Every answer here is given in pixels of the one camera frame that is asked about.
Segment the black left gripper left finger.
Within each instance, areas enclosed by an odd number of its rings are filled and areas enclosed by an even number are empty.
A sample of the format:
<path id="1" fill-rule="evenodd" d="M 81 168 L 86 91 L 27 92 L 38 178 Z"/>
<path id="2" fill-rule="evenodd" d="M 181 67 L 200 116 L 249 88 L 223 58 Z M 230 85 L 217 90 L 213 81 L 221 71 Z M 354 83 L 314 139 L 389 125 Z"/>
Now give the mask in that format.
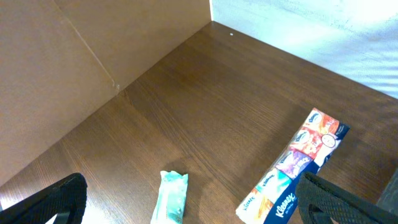
<path id="1" fill-rule="evenodd" d="M 87 183 L 73 173 L 1 211 L 1 224 L 81 224 L 86 208 Z"/>

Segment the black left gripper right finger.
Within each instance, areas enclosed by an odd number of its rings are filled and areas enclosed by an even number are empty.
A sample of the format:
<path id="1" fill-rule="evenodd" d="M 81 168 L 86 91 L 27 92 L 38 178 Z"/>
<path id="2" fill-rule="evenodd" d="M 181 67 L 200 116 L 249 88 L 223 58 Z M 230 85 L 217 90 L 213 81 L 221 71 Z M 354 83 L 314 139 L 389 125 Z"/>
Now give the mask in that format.
<path id="1" fill-rule="evenodd" d="M 397 223 L 397 215 L 369 203 L 321 177 L 305 172 L 295 190 L 304 223 Z"/>

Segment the Kleenex tissue multipack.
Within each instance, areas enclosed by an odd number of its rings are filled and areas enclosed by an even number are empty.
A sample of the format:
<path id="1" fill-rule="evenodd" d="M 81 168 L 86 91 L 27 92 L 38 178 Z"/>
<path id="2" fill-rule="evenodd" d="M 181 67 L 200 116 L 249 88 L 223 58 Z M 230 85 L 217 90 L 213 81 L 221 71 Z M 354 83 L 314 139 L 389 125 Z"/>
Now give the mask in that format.
<path id="1" fill-rule="evenodd" d="M 304 172 L 317 174 L 338 148 L 350 127 L 313 108 L 277 160 L 236 209 L 244 223 L 287 223 Z"/>

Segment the grey plastic lattice basket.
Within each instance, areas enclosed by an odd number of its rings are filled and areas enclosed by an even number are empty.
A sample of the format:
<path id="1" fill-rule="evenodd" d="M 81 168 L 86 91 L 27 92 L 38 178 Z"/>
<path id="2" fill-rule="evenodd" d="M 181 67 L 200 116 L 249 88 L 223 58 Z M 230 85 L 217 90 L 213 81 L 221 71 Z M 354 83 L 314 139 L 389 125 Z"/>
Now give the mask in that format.
<path id="1" fill-rule="evenodd" d="M 397 215 L 398 210 L 398 170 L 394 172 L 386 188 L 383 190 L 377 206 L 392 214 Z"/>

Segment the teal tissue pocket pack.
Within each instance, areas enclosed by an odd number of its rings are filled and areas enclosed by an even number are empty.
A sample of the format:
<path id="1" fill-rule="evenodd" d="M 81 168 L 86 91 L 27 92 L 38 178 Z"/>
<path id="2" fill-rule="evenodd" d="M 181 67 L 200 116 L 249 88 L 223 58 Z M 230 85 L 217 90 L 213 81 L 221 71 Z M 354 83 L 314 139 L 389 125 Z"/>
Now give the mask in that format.
<path id="1" fill-rule="evenodd" d="M 162 170 L 157 203 L 150 224 L 182 224 L 188 189 L 188 174 Z"/>

